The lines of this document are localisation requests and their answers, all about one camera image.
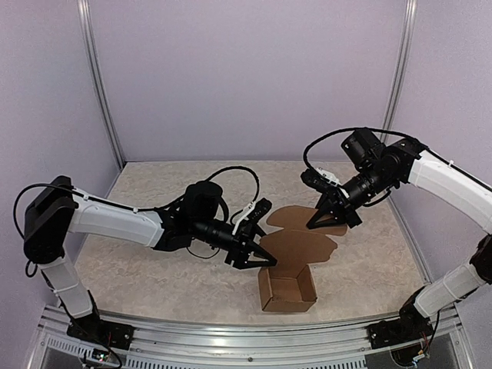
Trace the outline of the brown cardboard box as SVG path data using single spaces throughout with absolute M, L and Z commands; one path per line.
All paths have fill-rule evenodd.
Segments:
M 261 310 L 301 313 L 317 302 L 310 265 L 329 261 L 337 249 L 333 236 L 347 233 L 347 225 L 307 227 L 317 210 L 288 205 L 271 213 L 266 224 L 278 229 L 264 236 L 260 246 L 277 259 L 274 267 L 258 272 Z

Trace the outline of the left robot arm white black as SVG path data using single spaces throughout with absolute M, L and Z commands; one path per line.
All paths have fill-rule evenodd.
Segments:
M 39 193 L 25 209 L 24 254 L 39 268 L 72 325 L 93 342 L 102 341 L 108 326 L 65 253 L 70 234 L 162 252 L 179 251 L 200 241 L 224 251 L 226 264 L 238 270 L 277 264 L 276 257 L 259 244 L 265 233 L 258 220 L 270 211 L 270 201 L 252 201 L 245 219 L 230 224 L 223 189 L 212 180 L 190 184 L 172 203 L 148 209 L 89 194 L 66 176 L 25 188 L 34 189 Z

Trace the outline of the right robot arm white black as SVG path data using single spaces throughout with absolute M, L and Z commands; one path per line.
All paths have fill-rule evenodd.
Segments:
M 329 171 L 316 169 L 308 160 L 309 151 L 337 134 L 347 137 L 341 148 L 357 170 L 357 175 L 342 184 Z M 393 333 L 400 341 L 409 341 L 420 332 L 424 321 L 449 304 L 461 301 L 478 288 L 491 283 L 491 186 L 432 151 L 417 138 L 392 131 L 398 140 L 386 145 L 378 137 L 379 128 L 345 128 L 323 135 L 304 150 L 306 170 L 301 174 L 305 185 L 321 194 L 316 212 L 307 227 L 317 229 L 361 224 L 357 211 L 369 208 L 389 196 L 401 185 L 412 185 L 454 208 L 469 223 L 483 232 L 474 254 L 442 278 L 415 292 L 401 308 Z

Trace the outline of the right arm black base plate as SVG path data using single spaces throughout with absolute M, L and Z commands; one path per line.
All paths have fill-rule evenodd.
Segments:
M 411 325 L 398 318 L 391 321 L 379 321 L 367 326 L 367 334 L 372 349 L 390 347 L 422 338 L 422 334 L 430 337 L 434 332 L 432 324 Z

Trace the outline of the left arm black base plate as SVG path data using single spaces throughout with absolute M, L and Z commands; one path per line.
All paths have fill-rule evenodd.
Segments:
M 101 346 L 128 350 L 134 332 L 135 328 L 129 324 L 105 321 L 97 316 L 86 316 L 76 318 L 69 325 L 67 335 Z

